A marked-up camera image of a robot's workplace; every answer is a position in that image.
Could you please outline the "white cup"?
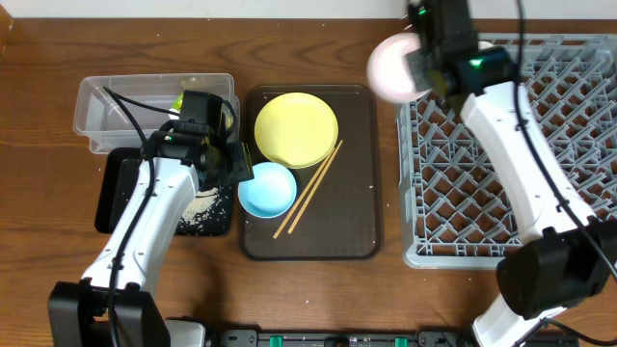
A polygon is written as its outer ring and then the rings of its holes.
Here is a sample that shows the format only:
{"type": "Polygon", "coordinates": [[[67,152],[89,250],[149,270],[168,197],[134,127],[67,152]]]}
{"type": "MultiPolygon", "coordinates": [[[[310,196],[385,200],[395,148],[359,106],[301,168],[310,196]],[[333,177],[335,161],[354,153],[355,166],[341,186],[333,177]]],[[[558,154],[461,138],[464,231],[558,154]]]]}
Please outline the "white cup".
{"type": "Polygon", "coordinates": [[[483,41],[483,40],[481,40],[481,41],[478,43],[478,49],[479,49],[479,50],[486,50],[486,49],[492,48],[493,46],[494,46],[494,45],[493,45],[492,43],[487,42],[487,41],[483,41]]]}

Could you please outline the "rice grains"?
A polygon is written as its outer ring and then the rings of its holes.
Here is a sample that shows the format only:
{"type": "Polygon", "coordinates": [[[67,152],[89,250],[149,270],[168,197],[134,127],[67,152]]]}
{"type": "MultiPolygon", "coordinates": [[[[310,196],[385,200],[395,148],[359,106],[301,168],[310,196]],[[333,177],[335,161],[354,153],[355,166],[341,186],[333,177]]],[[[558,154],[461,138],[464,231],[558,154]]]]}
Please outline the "rice grains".
{"type": "Polygon", "coordinates": [[[226,214],[223,193],[219,188],[198,192],[180,218],[180,231],[206,231],[208,225],[222,222],[226,214]]]}

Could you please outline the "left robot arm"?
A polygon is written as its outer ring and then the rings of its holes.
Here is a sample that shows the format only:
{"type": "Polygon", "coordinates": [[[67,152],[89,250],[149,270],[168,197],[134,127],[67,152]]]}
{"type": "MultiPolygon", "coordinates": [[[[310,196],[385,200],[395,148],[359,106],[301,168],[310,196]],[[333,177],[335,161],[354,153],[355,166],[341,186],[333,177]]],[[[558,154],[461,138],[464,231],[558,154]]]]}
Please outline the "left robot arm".
{"type": "Polygon", "coordinates": [[[48,299],[56,346],[213,346],[194,318],[165,319],[155,290],[176,227],[206,182],[253,178],[243,142],[217,146],[196,131],[153,132],[133,193],[103,251],[79,282],[59,281],[48,299]]]}

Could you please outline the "pink bowl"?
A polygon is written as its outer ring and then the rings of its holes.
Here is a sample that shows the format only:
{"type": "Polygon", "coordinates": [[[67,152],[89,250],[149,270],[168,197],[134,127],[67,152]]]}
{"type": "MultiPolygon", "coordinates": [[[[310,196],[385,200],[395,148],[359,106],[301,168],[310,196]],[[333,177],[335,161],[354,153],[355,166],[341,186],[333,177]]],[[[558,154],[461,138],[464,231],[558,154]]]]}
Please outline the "pink bowl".
{"type": "Polygon", "coordinates": [[[409,103],[431,91],[420,39],[414,33],[382,41],[370,54],[366,73],[370,89],[390,103],[409,103]]]}

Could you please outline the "green snack wrapper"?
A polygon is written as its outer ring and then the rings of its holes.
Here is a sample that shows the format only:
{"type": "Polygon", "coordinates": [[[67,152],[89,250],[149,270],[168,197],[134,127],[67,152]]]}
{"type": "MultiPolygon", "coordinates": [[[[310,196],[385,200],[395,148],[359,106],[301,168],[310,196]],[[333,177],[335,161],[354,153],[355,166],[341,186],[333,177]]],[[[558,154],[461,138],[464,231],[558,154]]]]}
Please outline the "green snack wrapper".
{"type": "Polygon", "coordinates": [[[173,102],[170,110],[179,113],[182,107],[183,95],[179,95],[177,99],[173,102]]]}

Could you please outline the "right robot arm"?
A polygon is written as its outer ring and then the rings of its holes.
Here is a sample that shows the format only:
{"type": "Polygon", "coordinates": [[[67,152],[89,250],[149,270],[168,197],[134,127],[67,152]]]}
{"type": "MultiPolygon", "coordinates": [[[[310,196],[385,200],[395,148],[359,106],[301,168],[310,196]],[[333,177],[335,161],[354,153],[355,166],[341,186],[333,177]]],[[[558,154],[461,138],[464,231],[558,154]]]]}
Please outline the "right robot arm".
{"type": "Polygon", "coordinates": [[[521,247],[496,267],[499,293],[472,325],[480,346],[521,346],[616,276],[616,225],[600,220],[553,155],[521,84],[521,56],[482,47],[464,1],[408,6],[415,83],[436,93],[483,146],[521,247]]]}

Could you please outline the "blue bowl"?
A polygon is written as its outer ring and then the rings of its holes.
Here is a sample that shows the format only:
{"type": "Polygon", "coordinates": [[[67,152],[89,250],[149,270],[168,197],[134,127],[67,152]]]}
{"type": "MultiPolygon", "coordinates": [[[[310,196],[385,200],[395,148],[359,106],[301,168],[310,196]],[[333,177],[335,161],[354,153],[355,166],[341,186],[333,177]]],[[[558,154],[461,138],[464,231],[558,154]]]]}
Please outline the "blue bowl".
{"type": "Polygon", "coordinates": [[[262,219],[279,217],[297,197],[297,183],[292,171],[273,162],[253,166],[254,178],[238,184],[238,198],[243,209],[262,219]]]}

